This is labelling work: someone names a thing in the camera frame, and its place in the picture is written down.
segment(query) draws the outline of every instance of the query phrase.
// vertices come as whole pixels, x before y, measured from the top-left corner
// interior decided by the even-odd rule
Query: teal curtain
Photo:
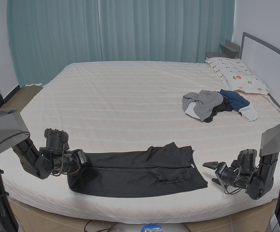
[[[7,25],[20,87],[47,84],[71,63],[102,61],[98,0],[8,0]]]
[[[234,0],[99,0],[104,61],[204,62],[231,40]]]

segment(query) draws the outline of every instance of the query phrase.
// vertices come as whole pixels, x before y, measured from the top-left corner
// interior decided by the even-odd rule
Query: floor
[[[42,86],[26,86],[20,89],[3,108],[13,108],[21,111],[29,101],[42,89]],[[9,199],[14,214],[21,221],[26,232],[80,232],[88,222],[85,219],[61,216]],[[218,219],[185,223],[191,232],[264,232],[270,220],[277,200],[241,211]],[[95,232],[110,228],[113,222],[93,220],[86,230]]]

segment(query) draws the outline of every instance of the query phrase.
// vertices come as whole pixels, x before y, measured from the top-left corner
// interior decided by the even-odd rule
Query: pile of clothes
[[[258,114],[254,106],[235,91],[221,89],[219,92],[201,90],[183,96],[183,111],[193,118],[211,122],[218,112],[235,110],[247,121],[254,121]]]

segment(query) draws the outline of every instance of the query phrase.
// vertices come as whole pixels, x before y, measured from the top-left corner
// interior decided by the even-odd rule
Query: blue round sticker
[[[143,227],[141,232],[165,232],[160,225],[149,224]]]

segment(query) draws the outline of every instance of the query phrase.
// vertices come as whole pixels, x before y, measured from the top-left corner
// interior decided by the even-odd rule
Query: clothes
[[[243,107],[239,110],[239,113],[242,114],[242,118],[251,122],[258,118],[258,113],[255,107],[250,103],[248,106]]]
[[[93,196],[142,198],[207,187],[196,168],[191,146],[175,143],[147,151],[85,153],[88,166],[68,175],[72,191]]]
[[[199,116],[195,113],[194,111],[194,107],[195,105],[197,105],[196,102],[192,102],[188,105],[188,108],[185,111],[185,114],[188,114],[189,116],[193,117],[193,118],[197,118],[200,119]]]
[[[183,96],[183,111],[186,111],[189,104],[192,102],[197,103],[194,107],[194,111],[200,120],[204,121],[211,115],[213,108],[223,102],[223,97],[217,91],[201,90],[199,94],[190,92]]]
[[[249,105],[249,101],[238,92],[221,89],[219,93],[229,99],[231,107],[236,111]]]
[[[243,119],[251,122],[258,118],[255,107],[239,93],[221,89],[220,94],[230,100],[231,107],[238,111]]]
[[[215,106],[212,110],[212,113],[209,117],[207,117],[204,122],[209,123],[213,121],[213,117],[218,113],[218,112],[223,112],[223,111],[227,111],[227,112],[231,112],[232,111],[232,107],[230,106],[230,101],[227,97],[224,97],[224,100],[221,104],[219,104],[218,106]]]

